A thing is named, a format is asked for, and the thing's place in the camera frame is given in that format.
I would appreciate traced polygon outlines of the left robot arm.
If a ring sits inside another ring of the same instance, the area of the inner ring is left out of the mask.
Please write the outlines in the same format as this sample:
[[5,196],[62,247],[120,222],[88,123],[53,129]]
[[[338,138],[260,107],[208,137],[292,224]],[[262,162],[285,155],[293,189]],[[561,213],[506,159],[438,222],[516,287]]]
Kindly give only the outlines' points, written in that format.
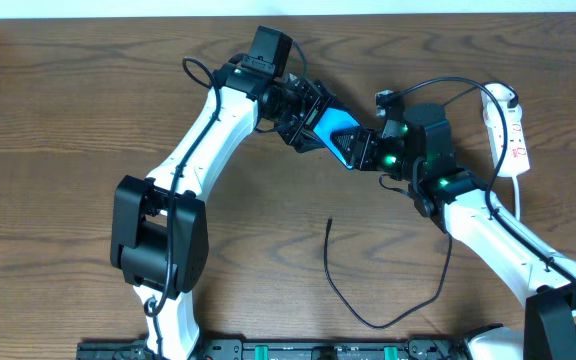
[[250,50],[205,71],[207,98],[173,152],[143,178],[125,176],[114,194],[110,262],[134,287],[148,325],[148,359],[187,359],[200,337],[192,290],[208,252],[206,202],[236,148],[261,120],[298,153],[322,147],[308,129],[322,87],[304,75],[285,74],[298,44],[260,26]]

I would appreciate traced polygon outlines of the blue Galaxy smartphone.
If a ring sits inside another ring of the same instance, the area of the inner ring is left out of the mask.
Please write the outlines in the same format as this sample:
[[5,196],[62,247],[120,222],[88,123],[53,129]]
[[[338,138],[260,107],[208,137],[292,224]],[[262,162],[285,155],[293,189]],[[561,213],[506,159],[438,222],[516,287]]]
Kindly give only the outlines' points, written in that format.
[[352,170],[353,166],[348,164],[343,158],[341,151],[334,146],[331,135],[335,131],[346,130],[359,125],[360,123],[348,111],[328,108],[315,125],[313,132],[343,166]]

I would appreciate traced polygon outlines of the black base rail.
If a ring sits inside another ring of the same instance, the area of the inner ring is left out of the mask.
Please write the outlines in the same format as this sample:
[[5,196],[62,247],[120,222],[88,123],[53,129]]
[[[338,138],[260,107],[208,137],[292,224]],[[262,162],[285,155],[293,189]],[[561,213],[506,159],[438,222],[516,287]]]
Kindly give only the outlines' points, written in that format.
[[[77,360],[157,359],[144,340],[80,343]],[[188,359],[196,360],[397,360],[470,359],[447,340],[411,339],[404,342],[252,342],[236,339],[206,340]]]

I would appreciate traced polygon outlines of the white USB charger adapter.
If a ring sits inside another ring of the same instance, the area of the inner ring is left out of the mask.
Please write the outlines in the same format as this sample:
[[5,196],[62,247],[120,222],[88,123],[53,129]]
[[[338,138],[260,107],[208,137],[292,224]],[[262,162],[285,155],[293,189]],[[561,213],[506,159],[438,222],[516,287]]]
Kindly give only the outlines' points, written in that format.
[[[520,105],[510,108],[508,101],[498,101],[498,105],[503,111],[507,124],[521,121],[523,110]],[[502,125],[500,112],[490,99],[483,104],[483,118],[486,126],[489,128],[500,127]]]

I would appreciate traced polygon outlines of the white power strip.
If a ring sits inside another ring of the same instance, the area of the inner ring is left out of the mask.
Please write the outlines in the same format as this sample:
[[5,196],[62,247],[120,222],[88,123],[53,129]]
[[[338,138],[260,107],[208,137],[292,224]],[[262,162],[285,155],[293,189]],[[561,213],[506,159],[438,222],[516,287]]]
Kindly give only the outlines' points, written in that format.
[[[512,87],[502,85],[498,82],[486,84],[487,90],[498,101],[508,101],[509,107],[514,108],[519,104],[518,96],[513,92]],[[483,104],[491,98],[484,92],[481,92],[482,99],[482,115]],[[527,153],[527,145],[524,139],[522,118],[520,122],[507,124],[507,145],[508,149],[505,153],[501,168],[499,170],[499,177],[516,177],[527,172],[530,169],[529,157]],[[503,126],[489,128],[487,133],[491,148],[493,159],[493,166],[498,165],[501,159],[502,150],[504,149],[504,133]]]

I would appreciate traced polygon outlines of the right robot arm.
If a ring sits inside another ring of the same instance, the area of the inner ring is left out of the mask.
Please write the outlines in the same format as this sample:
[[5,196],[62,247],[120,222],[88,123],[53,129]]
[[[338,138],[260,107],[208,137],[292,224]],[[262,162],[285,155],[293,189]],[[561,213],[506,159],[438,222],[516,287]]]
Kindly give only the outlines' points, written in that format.
[[469,359],[576,359],[576,261],[517,220],[476,175],[459,166],[442,106],[390,105],[383,128],[329,109],[315,127],[343,165],[408,184],[417,211],[469,247],[512,291],[524,327],[488,327],[460,343]]

